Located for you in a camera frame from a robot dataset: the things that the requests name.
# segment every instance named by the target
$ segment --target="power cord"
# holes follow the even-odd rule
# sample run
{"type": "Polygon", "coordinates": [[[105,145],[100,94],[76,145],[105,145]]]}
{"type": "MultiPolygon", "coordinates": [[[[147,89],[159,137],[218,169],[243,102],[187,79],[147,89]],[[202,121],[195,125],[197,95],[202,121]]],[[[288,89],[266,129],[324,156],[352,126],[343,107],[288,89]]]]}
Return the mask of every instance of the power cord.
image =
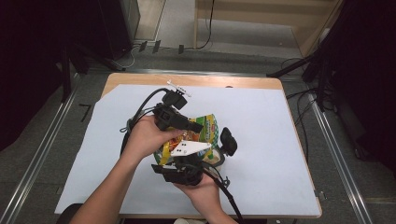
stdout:
{"type": "Polygon", "coordinates": [[[123,64],[117,63],[117,62],[114,61],[114,60],[113,60],[113,63],[116,64],[116,65],[118,65],[118,66],[121,67],[121,68],[129,68],[129,67],[132,67],[132,66],[134,65],[134,54],[133,54],[133,51],[134,51],[134,49],[137,49],[138,47],[139,47],[139,46],[134,47],[134,48],[131,49],[132,62],[131,62],[130,64],[128,64],[128,65],[123,65],[123,64]]]}
{"type": "Polygon", "coordinates": [[[140,112],[143,110],[143,107],[145,107],[145,105],[147,104],[147,102],[148,102],[155,94],[157,94],[157,93],[160,92],[160,91],[169,92],[169,90],[166,89],[166,88],[160,88],[160,89],[158,89],[158,90],[152,92],[152,93],[148,96],[148,98],[146,98],[146,100],[143,102],[143,104],[137,109],[137,111],[136,111],[136,113],[134,114],[134,116],[132,117],[132,119],[129,119],[129,120],[128,120],[128,123],[127,123],[127,126],[128,126],[128,128],[129,128],[128,132],[131,131],[131,130],[134,128],[134,126],[136,125],[136,123],[143,117],[143,116],[140,116],[140,112]]]}
{"type": "MultiPolygon", "coordinates": [[[[203,166],[204,166],[204,164],[208,165],[210,163],[203,161],[203,166]]],[[[219,171],[216,168],[214,168],[214,169],[218,173],[219,177],[213,176],[212,173],[208,172],[205,168],[197,167],[195,165],[190,165],[190,164],[183,164],[183,165],[186,167],[200,170],[204,174],[206,174],[210,178],[212,178],[215,181],[216,185],[218,185],[219,188],[221,189],[221,191],[223,191],[223,193],[227,196],[228,201],[230,202],[231,206],[233,207],[233,210],[235,211],[236,215],[238,216],[239,224],[245,224],[245,220],[243,219],[241,212],[239,211],[239,208],[236,205],[235,200],[233,199],[233,195],[230,193],[230,191],[227,190],[227,186],[229,185],[229,183],[227,183],[226,181],[229,181],[228,179],[226,181],[224,181],[223,178],[221,177],[219,171]]]]}
{"type": "Polygon", "coordinates": [[[207,43],[210,41],[210,37],[212,36],[212,19],[213,19],[213,7],[215,5],[215,0],[212,0],[212,9],[210,11],[210,20],[209,20],[209,37],[206,40],[206,43],[197,49],[203,49],[206,47],[207,43]]]}
{"type": "Polygon", "coordinates": [[[230,180],[227,178],[227,176],[226,176],[226,180],[224,180],[224,179],[222,178],[222,176],[220,175],[218,169],[216,169],[216,167],[213,166],[212,164],[210,164],[209,162],[203,161],[203,166],[204,166],[204,167],[206,166],[206,169],[207,169],[207,170],[210,170],[210,168],[212,168],[212,170],[214,170],[214,171],[217,173],[219,179],[221,180],[221,183],[222,183],[226,188],[228,188],[228,186],[230,185],[230,180]]]}
{"type": "MultiPolygon", "coordinates": [[[[294,125],[297,126],[297,125],[301,124],[301,128],[303,130],[304,141],[305,141],[305,161],[306,161],[306,164],[309,164],[309,145],[308,145],[308,137],[307,137],[307,134],[306,134],[305,125],[303,123],[303,117],[305,116],[307,111],[309,111],[309,109],[311,108],[312,104],[317,99],[309,101],[308,104],[304,107],[303,111],[301,111],[300,104],[301,104],[301,100],[304,97],[304,95],[306,95],[309,92],[317,93],[318,92],[318,88],[312,88],[312,89],[309,89],[309,90],[306,90],[306,91],[299,91],[299,92],[295,92],[295,93],[292,93],[292,94],[289,94],[289,95],[286,96],[286,99],[289,100],[289,99],[291,99],[291,98],[293,98],[293,97],[295,97],[297,95],[300,95],[298,100],[297,100],[297,114],[298,114],[298,117],[294,121],[294,125]]],[[[323,100],[327,100],[327,101],[332,102],[332,96],[329,93],[327,93],[327,92],[324,92],[324,94],[325,94],[325,97],[323,98],[323,100]]]]}
{"type": "Polygon", "coordinates": [[[291,61],[291,60],[301,60],[302,58],[289,58],[289,59],[287,59],[287,60],[285,60],[285,61],[283,61],[281,64],[280,64],[280,69],[282,70],[284,67],[284,64],[286,63],[286,62],[288,62],[288,61],[291,61]]]}

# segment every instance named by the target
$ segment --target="yellow packaging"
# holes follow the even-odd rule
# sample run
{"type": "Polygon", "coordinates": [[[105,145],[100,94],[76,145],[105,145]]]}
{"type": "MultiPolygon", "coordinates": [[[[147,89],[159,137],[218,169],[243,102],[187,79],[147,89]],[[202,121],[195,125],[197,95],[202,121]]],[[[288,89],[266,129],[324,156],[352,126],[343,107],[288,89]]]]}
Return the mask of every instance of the yellow packaging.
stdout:
{"type": "Polygon", "coordinates": [[[219,140],[219,128],[216,122],[216,118],[213,114],[199,117],[196,119],[190,119],[190,121],[197,122],[204,126],[200,133],[194,133],[187,131],[183,135],[178,136],[164,143],[156,152],[154,152],[154,158],[159,165],[165,165],[173,161],[171,157],[171,151],[177,147],[181,140],[185,141],[196,141],[206,142],[212,144],[210,149],[202,150],[197,152],[201,160],[212,160],[213,149],[218,145],[219,140]]]}

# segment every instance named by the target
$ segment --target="white sheet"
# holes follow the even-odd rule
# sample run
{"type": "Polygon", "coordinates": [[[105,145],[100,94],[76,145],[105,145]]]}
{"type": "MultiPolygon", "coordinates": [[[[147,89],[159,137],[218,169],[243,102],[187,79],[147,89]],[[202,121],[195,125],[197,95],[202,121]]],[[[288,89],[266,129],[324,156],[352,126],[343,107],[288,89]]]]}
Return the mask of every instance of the white sheet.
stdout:
{"type": "MultiPolygon", "coordinates": [[[[81,149],[56,207],[60,214],[71,203],[84,203],[120,155],[126,120],[146,97],[161,86],[119,85],[95,106],[81,149]]],[[[228,127],[238,143],[221,168],[228,176],[243,215],[319,217],[321,210],[294,131],[283,91],[186,87],[192,94],[180,110],[193,118],[214,114],[219,129],[228,127]]],[[[161,101],[156,95],[147,106],[161,101]]],[[[121,214],[197,215],[190,200],[154,174],[152,156],[138,166],[121,214]]],[[[222,193],[228,214],[234,210],[222,193]]]]}

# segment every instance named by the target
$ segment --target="gray floor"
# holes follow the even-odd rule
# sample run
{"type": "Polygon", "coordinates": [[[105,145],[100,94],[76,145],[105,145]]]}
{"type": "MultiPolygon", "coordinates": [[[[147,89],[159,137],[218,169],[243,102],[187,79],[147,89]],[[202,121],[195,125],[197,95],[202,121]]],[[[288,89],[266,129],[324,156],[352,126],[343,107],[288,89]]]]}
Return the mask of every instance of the gray floor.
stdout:
{"type": "MultiPolygon", "coordinates": [[[[207,20],[198,20],[197,45],[209,36],[211,1],[207,2],[207,20]]],[[[194,0],[167,0],[156,40],[162,47],[178,48],[193,44],[194,0]]],[[[236,21],[212,21],[212,35],[205,50],[211,52],[300,58],[289,26],[236,21]]]]}
{"type": "MultiPolygon", "coordinates": [[[[176,50],[161,49],[157,54],[144,51],[135,54],[133,69],[160,69],[185,71],[229,72],[234,76],[263,77],[264,73],[279,69],[284,59],[189,51],[178,55],[176,50]]],[[[62,188],[74,158],[79,150],[90,115],[81,122],[86,107],[94,105],[100,98],[110,71],[100,64],[92,64],[88,75],[83,76],[76,98],[56,136],[48,157],[26,198],[15,223],[55,223],[58,216],[53,214],[62,188]]],[[[298,74],[282,77],[286,94],[306,89],[298,74]]],[[[0,153],[2,175],[0,178],[0,211],[4,211],[14,188],[22,178],[30,160],[50,125],[60,105],[62,89],[57,90],[46,105],[32,119],[20,139],[0,153]]],[[[290,111],[296,118],[296,100],[290,99],[290,111]]],[[[390,223],[396,218],[396,203],[386,203],[395,198],[396,184],[392,173],[378,162],[363,162],[355,158],[353,147],[337,116],[326,112],[333,132],[337,137],[344,156],[354,175],[361,194],[369,199],[367,205],[374,223],[390,223]]],[[[345,187],[335,168],[329,148],[318,126],[312,110],[304,117],[309,143],[309,169],[318,191],[324,191],[327,200],[322,200],[323,215],[318,219],[300,219],[298,223],[359,223],[348,199],[345,187]]],[[[304,148],[301,126],[297,126],[304,148]]],[[[291,219],[270,219],[269,223],[291,223],[291,219]]]]}

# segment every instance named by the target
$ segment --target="black panel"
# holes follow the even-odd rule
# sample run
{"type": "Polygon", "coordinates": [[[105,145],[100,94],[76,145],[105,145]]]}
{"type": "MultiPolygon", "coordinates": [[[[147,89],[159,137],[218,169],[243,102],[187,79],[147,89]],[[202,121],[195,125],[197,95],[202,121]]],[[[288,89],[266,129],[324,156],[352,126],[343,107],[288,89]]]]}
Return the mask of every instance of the black panel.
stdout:
{"type": "Polygon", "coordinates": [[[120,0],[66,1],[64,11],[72,40],[94,53],[114,60],[132,48],[120,0]]]}
{"type": "Polygon", "coordinates": [[[337,36],[332,84],[340,116],[362,154],[396,171],[396,4],[359,1],[337,36]]]}
{"type": "Polygon", "coordinates": [[[0,150],[19,137],[62,80],[55,65],[56,38],[49,30],[43,37],[40,23],[35,23],[45,21],[42,14],[26,19],[27,15],[16,2],[0,2],[0,150]]]}

